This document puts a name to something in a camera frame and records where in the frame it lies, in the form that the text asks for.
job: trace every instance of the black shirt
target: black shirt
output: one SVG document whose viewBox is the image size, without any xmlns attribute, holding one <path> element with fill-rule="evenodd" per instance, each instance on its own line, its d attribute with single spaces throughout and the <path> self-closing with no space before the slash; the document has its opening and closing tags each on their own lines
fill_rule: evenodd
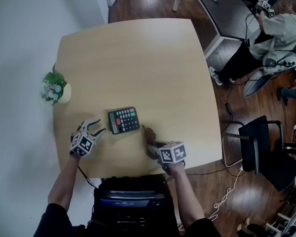
<svg viewBox="0 0 296 237">
<path fill-rule="evenodd" d="M 166 236 L 179 236 L 179 230 L 174 229 L 174 225 L 171 224 L 171 229 L 167 229 L 167 225 L 164 225 L 167 235 Z M 147 231 L 143 233 L 137 233 L 136 236 L 148 236 Z M 151 229 L 154 236 L 157 236 L 162 231 L 161 229 Z M 128 232 L 121 232 L 119 235 L 130 236 Z M 109 227 L 98 226 L 89 224 L 87 228 L 84 225 L 73 227 L 66 210 L 58 204 L 49 204 L 46 212 L 42 215 L 41 221 L 38 225 L 37 231 L 34 237 L 95 237 L 95 236 L 114 236 L 112 235 L 112 229 Z M 195 221 L 186 231 L 186 237 L 220 237 L 217 229 L 209 219 L 199 219 Z"/>
</svg>

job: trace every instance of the black sleeve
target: black sleeve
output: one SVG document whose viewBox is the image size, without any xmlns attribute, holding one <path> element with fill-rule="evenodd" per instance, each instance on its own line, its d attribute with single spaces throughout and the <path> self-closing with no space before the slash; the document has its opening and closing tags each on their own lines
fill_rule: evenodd
<svg viewBox="0 0 296 237">
<path fill-rule="evenodd" d="M 73 227 L 66 210 L 55 203 L 47 206 L 34 237 L 73 236 Z"/>
<path fill-rule="evenodd" d="M 221 237 L 216 227 L 210 219 L 199 219 L 196 220 L 190 227 L 185 231 L 185 237 Z"/>
</svg>

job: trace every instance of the gray shirt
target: gray shirt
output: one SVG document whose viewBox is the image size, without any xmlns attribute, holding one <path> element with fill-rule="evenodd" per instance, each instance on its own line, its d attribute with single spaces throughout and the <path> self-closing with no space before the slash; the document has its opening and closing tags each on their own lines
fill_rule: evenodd
<svg viewBox="0 0 296 237">
<path fill-rule="evenodd" d="M 291 51 L 296 46 L 296 15 L 280 14 L 273 18 L 262 21 L 265 34 L 274 36 L 274 50 Z M 264 55 L 270 51 L 272 39 L 262 43 L 254 44 L 261 33 L 260 29 L 255 31 L 249 38 L 249 50 L 253 57 L 262 60 Z"/>
</svg>

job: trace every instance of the light wood tabletop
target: light wood tabletop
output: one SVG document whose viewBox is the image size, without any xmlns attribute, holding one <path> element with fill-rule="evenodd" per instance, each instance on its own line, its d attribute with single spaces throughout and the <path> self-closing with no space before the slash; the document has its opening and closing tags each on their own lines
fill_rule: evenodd
<svg viewBox="0 0 296 237">
<path fill-rule="evenodd" d="M 61 39 L 56 70 L 72 98 L 54 109 L 60 167 L 70 135 L 86 119 L 107 128 L 96 149 L 80 162 L 89 177 L 162 173 L 145 154 L 143 129 L 109 130 L 108 111 L 136 108 L 139 123 L 162 141 L 184 141 L 186 167 L 222 159 L 218 112 L 206 60 L 188 19 L 142 19 L 108 24 Z"/>
</svg>

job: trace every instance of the dark table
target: dark table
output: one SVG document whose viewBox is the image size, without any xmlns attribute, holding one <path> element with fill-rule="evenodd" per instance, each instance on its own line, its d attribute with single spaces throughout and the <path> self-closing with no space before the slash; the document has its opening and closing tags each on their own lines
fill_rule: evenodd
<svg viewBox="0 0 296 237">
<path fill-rule="evenodd" d="M 251 14 L 250 10 L 241 0 L 198 0 L 211 19 L 217 35 L 209 46 L 204 50 L 205 58 L 217 48 L 224 40 L 243 41 L 246 36 L 246 17 Z M 175 0 L 173 10 L 177 11 L 180 0 Z M 248 33 L 259 28 L 259 24 L 253 15 L 247 19 Z"/>
</svg>

